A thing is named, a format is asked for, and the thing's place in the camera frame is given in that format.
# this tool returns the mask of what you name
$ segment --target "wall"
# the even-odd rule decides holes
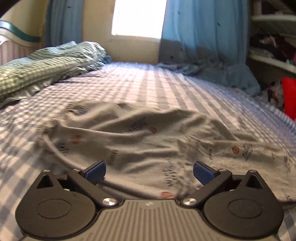
[[[42,36],[47,0],[21,0],[1,20],[11,22],[18,29],[31,36]]]
[[[98,42],[114,61],[156,64],[159,42],[137,37],[112,38],[114,5],[115,0],[84,0],[83,41]]]

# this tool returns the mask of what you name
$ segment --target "checkered bed sheet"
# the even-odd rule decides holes
[[[277,144],[295,165],[296,125],[279,110],[261,104],[238,89],[185,77],[148,64],[112,63],[98,71],[62,80],[36,95],[0,110],[0,240],[22,234],[15,209],[43,169],[59,167],[42,159],[36,129],[69,102],[92,99],[195,110],[221,120],[234,132],[246,132]],[[278,237],[296,241],[296,208],[285,211]]]

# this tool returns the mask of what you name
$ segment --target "ribbed surface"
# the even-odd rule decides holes
[[[196,210],[181,208],[174,200],[126,200],[119,208],[104,210],[97,222],[87,232],[76,236],[76,239],[221,241],[228,238],[213,232]]]
[[[38,47],[24,47],[12,41],[5,41],[0,45],[0,65],[6,64],[17,58],[27,57]]]

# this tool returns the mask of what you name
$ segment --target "metal screw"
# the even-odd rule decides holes
[[[113,207],[113,206],[117,205],[117,200],[114,198],[110,198],[110,197],[104,198],[102,200],[102,204],[104,204],[107,207]]]
[[[182,203],[184,206],[192,207],[197,204],[197,200],[190,197],[190,198],[183,199]]]

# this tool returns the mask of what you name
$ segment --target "red object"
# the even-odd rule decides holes
[[[291,78],[282,78],[285,114],[296,121],[296,80]]]

